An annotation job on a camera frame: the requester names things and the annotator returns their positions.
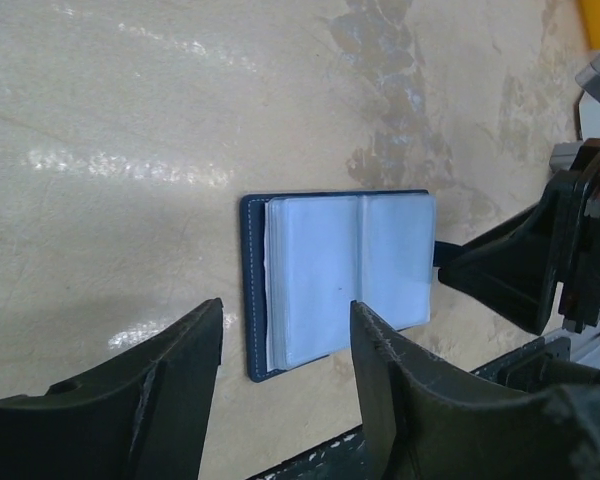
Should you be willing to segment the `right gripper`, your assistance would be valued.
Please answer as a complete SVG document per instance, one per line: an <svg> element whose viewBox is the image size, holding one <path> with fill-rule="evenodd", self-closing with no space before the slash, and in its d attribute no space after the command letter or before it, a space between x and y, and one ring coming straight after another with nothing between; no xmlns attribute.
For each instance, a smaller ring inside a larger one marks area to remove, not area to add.
<svg viewBox="0 0 600 480"><path fill-rule="evenodd" d="M459 247L438 279L533 335L544 331L561 285L558 313L566 328L597 326L600 139L579 147L536 204Z"/></svg>

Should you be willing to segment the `blue leather card holder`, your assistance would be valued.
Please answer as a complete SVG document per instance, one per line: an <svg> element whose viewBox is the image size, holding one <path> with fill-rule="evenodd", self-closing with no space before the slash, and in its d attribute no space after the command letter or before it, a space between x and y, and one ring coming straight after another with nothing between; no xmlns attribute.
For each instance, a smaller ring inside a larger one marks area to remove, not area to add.
<svg viewBox="0 0 600 480"><path fill-rule="evenodd" d="M438 241L426 190L248 194L239 202L247 374L260 383L350 344L352 301L396 330L427 323Z"/></svg>

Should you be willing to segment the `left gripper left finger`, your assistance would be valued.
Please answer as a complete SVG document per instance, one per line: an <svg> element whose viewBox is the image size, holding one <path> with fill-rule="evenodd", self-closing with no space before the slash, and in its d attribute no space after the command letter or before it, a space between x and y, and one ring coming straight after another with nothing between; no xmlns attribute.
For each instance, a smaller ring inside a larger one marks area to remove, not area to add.
<svg viewBox="0 0 600 480"><path fill-rule="evenodd" d="M222 339L207 300L42 396L0 399L0 479L197 478Z"/></svg>

